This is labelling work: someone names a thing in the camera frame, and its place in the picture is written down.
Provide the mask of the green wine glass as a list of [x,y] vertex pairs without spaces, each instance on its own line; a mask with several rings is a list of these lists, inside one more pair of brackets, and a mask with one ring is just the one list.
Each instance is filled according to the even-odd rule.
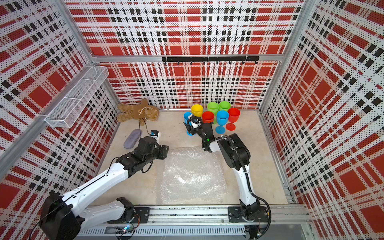
[[231,104],[227,101],[222,101],[219,103],[219,111],[228,112],[230,108],[231,108]]
[[217,113],[219,111],[219,104],[215,102],[211,102],[207,104],[207,111],[214,114],[214,124],[217,124]]

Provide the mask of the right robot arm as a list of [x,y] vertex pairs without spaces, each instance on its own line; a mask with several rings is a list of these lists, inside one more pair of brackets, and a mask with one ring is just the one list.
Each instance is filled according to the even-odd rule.
[[184,123],[187,132],[202,139],[202,149],[209,153],[220,152],[229,168],[234,171],[240,191],[240,217],[246,222],[272,221],[271,208],[266,200],[254,193],[250,177],[251,154],[237,134],[214,137],[212,123],[187,114]]

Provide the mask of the light blue glass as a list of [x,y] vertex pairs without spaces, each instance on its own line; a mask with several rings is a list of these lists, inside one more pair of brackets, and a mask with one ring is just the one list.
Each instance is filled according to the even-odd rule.
[[229,113],[227,111],[219,111],[217,113],[217,124],[216,127],[216,133],[219,135],[222,135],[225,133],[225,125],[227,124],[227,121],[229,119]]

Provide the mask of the yellow glass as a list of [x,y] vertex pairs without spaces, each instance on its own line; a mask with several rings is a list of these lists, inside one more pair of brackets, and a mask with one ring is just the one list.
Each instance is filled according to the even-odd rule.
[[203,112],[204,112],[204,108],[202,105],[193,105],[191,107],[191,113],[196,116],[196,117],[199,117],[201,118],[202,115],[203,115]]

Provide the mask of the red glass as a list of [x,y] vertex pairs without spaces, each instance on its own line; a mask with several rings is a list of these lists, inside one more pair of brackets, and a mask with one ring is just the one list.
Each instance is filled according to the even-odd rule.
[[234,131],[236,129],[235,122],[238,121],[241,115],[241,111],[236,108],[230,108],[228,110],[228,113],[229,113],[229,119],[228,119],[229,123],[226,125],[226,129],[228,131]]

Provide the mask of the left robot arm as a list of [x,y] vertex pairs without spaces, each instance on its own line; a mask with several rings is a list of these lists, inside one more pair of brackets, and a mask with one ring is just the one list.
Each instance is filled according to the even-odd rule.
[[38,226],[50,240],[73,240],[80,232],[108,221],[131,224],[140,216],[125,197],[98,207],[90,204],[135,173],[143,173],[154,160],[164,160],[169,149],[153,137],[141,138],[133,152],[114,158],[110,167],[92,180],[65,194],[47,197]]

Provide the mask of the bubble wrap sheet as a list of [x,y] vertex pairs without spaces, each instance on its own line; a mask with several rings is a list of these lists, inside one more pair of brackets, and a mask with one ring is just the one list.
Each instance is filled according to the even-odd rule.
[[157,170],[158,205],[222,203],[227,192],[218,154],[199,146],[170,150]]

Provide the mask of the pink glass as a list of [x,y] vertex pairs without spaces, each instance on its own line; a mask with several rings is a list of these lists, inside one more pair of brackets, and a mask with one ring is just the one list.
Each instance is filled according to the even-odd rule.
[[215,118],[215,114],[212,112],[207,111],[202,114],[203,123],[213,123],[214,118]]

